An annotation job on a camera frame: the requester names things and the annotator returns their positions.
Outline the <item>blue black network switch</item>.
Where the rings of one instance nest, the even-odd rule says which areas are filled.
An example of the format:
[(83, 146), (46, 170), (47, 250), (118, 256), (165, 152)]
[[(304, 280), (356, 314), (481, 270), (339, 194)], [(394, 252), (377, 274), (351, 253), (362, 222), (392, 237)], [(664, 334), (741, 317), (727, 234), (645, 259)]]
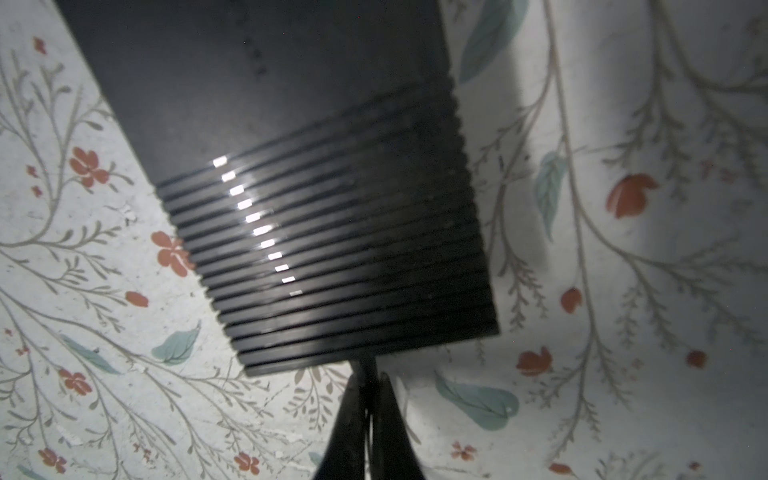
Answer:
[(498, 333), (437, 2), (57, 7), (247, 375)]

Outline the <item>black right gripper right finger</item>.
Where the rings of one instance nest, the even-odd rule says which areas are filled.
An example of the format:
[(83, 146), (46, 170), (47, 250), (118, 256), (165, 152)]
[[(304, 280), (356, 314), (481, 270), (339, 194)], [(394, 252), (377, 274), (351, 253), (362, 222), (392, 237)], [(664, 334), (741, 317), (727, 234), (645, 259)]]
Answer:
[(412, 448), (389, 376), (382, 373), (373, 397), (371, 476), (377, 480), (425, 480)]

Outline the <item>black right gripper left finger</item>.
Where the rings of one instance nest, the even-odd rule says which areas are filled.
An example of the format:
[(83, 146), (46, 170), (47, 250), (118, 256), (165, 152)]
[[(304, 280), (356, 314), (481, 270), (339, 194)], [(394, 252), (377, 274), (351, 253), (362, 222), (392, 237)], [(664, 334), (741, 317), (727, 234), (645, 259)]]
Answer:
[(314, 480), (363, 480), (368, 423), (363, 386), (355, 374), (342, 396), (340, 409)]

